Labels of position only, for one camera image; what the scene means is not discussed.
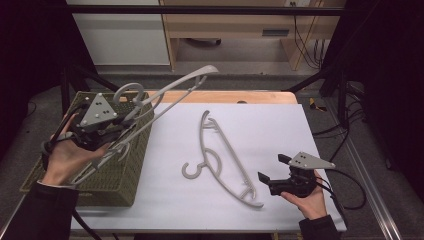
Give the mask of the black horizontal frame bar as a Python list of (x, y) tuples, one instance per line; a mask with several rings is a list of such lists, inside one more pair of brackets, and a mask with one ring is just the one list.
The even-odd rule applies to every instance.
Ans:
[(87, 14), (207, 14), (207, 15), (297, 15), (342, 16), (344, 8), (233, 7), (233, 6), (150, 6), (150, 5), (67, 5), (72, 13)]

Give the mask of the person's right hand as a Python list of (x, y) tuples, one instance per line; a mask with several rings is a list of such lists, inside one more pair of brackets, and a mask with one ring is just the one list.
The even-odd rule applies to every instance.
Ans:
[(328, 215), (323, 189), (319, 185), (305, 198), (297, 197), (288, 192), (282, 192), (280, 196), (295, 205), (306, 219), (316, 220)]

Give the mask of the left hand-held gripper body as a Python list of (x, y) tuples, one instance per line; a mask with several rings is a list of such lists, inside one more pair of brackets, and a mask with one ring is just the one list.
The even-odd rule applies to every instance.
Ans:
[(118, 113), (102, 93), (86, 97), (71, 122), (74, 143), (85, 150), (97, 150), (117, 140), (125, 130), (125, 116)]

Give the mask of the white table mat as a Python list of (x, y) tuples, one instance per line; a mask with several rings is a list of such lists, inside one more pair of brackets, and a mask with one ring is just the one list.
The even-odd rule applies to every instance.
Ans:
[[(252, 179), (264, 206), (251, 208), (230, 195), (204, 168), (196, 179), (186, 179), (188, 162), (194, 173), (203, 161), (199, 124), (204, 111), (214, 118)], [(221, 177), (235, 192), (246, 185), (216, 131), (205, 131), (206, 146), (222, 158)], [(292, 204), (273, 196), (258, 179), (286, 179), (287, 165), (279, 154), (318, 153), (304, 110), (299, 104), (184, 104), (154, 122), (142, 166), (136, 199), (130, 207), (81, 207), (84, 221), (97, 231), (112, 232), (291, 232), (303, 216)]]

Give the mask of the green woven basket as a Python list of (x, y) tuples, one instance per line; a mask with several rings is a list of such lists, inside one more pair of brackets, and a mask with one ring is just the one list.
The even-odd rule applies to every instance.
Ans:
[[(79, 91), (76, 93), (71, 107), (77, 106), (86, 97), (94, 98), (95, 95), (95, 92)], [(131, 101), (136, 95), (136, 93), (124, 93), (122, 98), (126, 98), (126, 100), (120, 100), (118, 109), (131, 111), (133, 108)], [(124, 139), (139, 129), (143, 129), (153, 117), (154, 113), (150, 112), (138, 120), (136, 126), (124, 136)], [(144, 128), (129, 141), (128, 148), (124, 148), (121, 153), (114, 154), (103, 166), (77, 186), (79, 190), (77, 206), (130, 207), (133, 205), (150, 132), (151, 126)], [(20, 187), (20, 192), (27, 193), (33, 183), (43, 176), (42, 160), (38, 160)]]

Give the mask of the black metal stand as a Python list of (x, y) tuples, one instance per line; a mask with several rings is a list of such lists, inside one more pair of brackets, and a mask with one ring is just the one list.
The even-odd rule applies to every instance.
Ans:
[(101, 86), (116, 92), (119, 87), (108, 80), (100, 77), (97, 73), (91, 72), (78, 65), (65, 67), (60, 74), (60, 90), (62, 100), (62, 113), (65, 114), (70, 107), (70, 88), (78, 91), (90, 91), (86, 80), (93, 80)]
[(319, 70), (314, 75), (308, 77), (306, 80), (284, 89), (284, 92), (297, 93), (303, 88), (311, 85), (312, 83), (317, 82), (318, 80), (324, 80), (324, 83), (319, 89), (319, 94), (322, 97), (331, 96), (335, 90), (338, 90), (337, 93), (337, 120), (343, 128), (348, 128), (348, 117), (346, 110), (346, 95), (347, 95), (347, 75), (345, 71), (336, 66), (329, 66), (324, 69)]

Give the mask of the light wooden desk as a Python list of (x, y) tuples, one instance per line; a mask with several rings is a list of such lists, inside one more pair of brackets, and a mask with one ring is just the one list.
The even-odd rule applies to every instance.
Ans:
[[(310, 7), (342, 8), (347, 0), (159, 0), (162, 6)], [(331, 40), (337, 16), (165, 14), (171, 39), (279, 39), (292, 70), (307, 56), (312, 40)]]

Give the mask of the dark curtain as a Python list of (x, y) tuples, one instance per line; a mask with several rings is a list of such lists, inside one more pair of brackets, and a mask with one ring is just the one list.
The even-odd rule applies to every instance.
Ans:
[(324, 65), (354, 33), (343, 72), (365, 88), (365, 108), (390, 160), (424, 202), (424, 0), (346, 0)]
[(0, 160), (34, 95), (59, 85), (67, 67), (96, 71), (67, 5), (67, 0), (0, 0)]

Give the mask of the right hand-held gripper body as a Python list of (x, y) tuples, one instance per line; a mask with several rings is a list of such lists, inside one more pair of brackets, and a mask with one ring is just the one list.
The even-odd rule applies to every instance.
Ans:
[(334, 169), (335, 164), (315, 157), (305, 152), (299, 152), (291, 161), (289, 166), (290, 177), (285, 180), (270, 180), (269, 190), (271, 195), (280, 195), (288, 192), (300, 198), (309, 196), (317, 186), (316, 169)]

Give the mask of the person's left hand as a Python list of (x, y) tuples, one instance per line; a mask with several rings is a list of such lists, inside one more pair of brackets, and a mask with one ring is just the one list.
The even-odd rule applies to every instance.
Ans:
[(63, 140), (54, 145), (48, 158), (48, 167), (40, 182), (44, 185), (65, 186), (69, 179), (83, 169), (90, 161), (102, 158), (109, 143), (95, 151), (78, 147), (72, 140)]

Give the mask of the white cabinet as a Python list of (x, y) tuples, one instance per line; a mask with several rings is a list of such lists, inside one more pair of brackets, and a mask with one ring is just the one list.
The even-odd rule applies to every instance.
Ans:
[(169, 65), (160, 14), (74, 14), (95, 65)]

